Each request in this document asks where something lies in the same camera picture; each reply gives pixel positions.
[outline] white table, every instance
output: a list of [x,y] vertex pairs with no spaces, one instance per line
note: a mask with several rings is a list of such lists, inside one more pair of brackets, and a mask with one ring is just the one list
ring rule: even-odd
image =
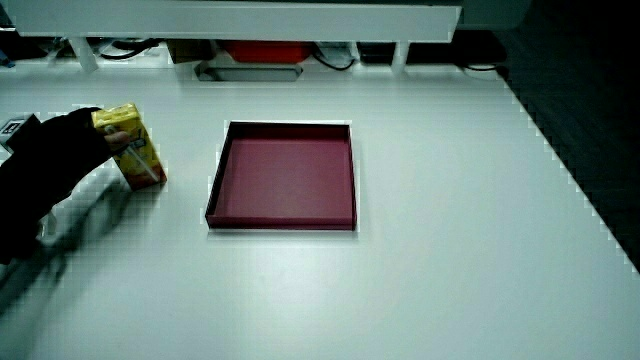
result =
[[[640,357],[638,274],[502,80],[203,83],[188,66],[0,73],[2,117],[135,102],[169,178],[118,223],[96,205],[60,282],[45,272],[0,318],[0,358]],[[210,232],[231,120],[351,121],[358,232]]]

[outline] tray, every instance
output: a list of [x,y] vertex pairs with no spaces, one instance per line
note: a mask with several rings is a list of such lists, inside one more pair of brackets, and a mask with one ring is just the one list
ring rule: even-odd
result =
[[231,122],[209,228],[355,230],[348,125]]

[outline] gloved hand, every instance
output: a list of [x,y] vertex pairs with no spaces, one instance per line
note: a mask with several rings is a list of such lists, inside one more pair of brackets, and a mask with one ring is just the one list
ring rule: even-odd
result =
[[42,123],[0,166],[0,263],[28,257],[38,246],[38,220],[78,182],[129,142],[124,132],[102,136],[84,108]]

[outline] red box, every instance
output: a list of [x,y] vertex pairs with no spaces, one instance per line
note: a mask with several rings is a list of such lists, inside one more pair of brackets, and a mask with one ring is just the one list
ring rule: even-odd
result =
[[297,64],[311,55],[308,42],[295,41],[219,41],[238,62]]
[[232,122],[206,219],[209,228],[355,230],[349,126]]

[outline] yellow juice box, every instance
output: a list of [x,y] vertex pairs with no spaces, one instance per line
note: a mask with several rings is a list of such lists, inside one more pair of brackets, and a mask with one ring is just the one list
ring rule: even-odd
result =
[[135,104],[125,105],[91,113],[93,127],[100,134],[126,131],[131,143],[129,147],[113,158],[129,183],[131,190],[167,181],[147,129]]

